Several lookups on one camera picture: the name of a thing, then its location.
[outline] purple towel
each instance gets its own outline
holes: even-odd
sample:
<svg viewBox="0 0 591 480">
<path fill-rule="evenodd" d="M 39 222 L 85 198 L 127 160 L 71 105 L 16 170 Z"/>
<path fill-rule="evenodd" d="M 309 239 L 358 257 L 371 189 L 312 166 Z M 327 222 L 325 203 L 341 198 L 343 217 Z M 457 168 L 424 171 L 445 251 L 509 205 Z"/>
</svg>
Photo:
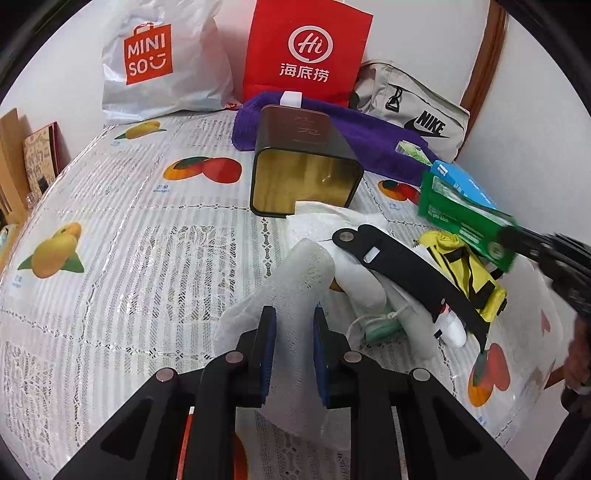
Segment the purple towel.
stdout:
<svg viewBox="0 0 591 480">
<path fill-rule="evenodd" d="M 263 92 L 247 101 L 236 115 L 232 143 L 237 150 L 254 150 L 261 109 L 266 105 L 279 105 L 283 92 Z M 379 118 L 331 103 L 302 98 L 301 107 L 324 112 L 347 139 L 364 170 L 419 186 L 423 173 L 429 167 L 412 157 L 396 153 L 401 140 L 423 149 L 431 162 L 437 156 L 429 150 L 427 142 L 415 132 L 405 130 Z"/>
</svg>

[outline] green package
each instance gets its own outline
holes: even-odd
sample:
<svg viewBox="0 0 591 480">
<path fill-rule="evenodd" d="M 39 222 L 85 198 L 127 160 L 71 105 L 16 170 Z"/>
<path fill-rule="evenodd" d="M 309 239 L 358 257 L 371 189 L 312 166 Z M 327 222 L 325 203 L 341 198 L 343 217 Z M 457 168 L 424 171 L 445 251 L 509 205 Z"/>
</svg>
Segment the green package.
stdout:
<svg viewBox="0 0 591 480">
<path fill-rule="evenodd" d="M 503 227 L 517 225 L 511 215 L 470 201 L 430 172 L 426 172 L 421 183 L 418 214 L 455 233 L 502 271 L 511 269 L 516 253 L 497 241 Z"/>
</svg>

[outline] red bag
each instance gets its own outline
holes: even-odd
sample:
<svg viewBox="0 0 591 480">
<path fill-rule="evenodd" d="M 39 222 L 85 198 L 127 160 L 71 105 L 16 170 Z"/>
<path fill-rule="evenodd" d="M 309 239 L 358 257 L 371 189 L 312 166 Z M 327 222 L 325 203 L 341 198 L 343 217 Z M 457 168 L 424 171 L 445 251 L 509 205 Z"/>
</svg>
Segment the red bag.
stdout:
<svg viewBox="0 0 591 480">
<path fill-rule="evenodd" d="M 335 0 L 258 0 L 244 101 L 266 90 L 295 90 L 347 106 L 371 21 L 371 15 Z"/>
</svg>

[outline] yellow cloth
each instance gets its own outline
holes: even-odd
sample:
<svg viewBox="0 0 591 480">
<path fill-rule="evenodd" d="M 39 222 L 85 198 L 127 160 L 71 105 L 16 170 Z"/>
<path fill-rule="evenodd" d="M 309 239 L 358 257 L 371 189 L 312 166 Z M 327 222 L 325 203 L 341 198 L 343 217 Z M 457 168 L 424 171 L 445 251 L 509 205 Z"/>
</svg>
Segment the yellow cloth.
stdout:
<svg viewBox="0 0 591 480">
<path fill-rule="evenodd" d="M 418 243 L 429 250 L 482 318 L 492 322 L 506 305 L 507 291 L 491 277 L 470 247 L 457 235 L 436 230 L 425 232 Z"/>
</svg>

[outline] white plastic bag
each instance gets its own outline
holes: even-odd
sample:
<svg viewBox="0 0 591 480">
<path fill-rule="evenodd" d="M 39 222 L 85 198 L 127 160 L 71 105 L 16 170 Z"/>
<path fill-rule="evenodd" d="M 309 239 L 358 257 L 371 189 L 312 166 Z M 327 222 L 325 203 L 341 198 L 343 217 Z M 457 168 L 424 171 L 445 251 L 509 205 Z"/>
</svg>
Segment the white plastic bag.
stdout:
<svg viewBox="0 0 591 480">
<path fill-rule="evenodd" d="M 108 125 L 235 103 L 213 16 L 219 0 L 135 0 L 103 50 Z"/>
</svg>

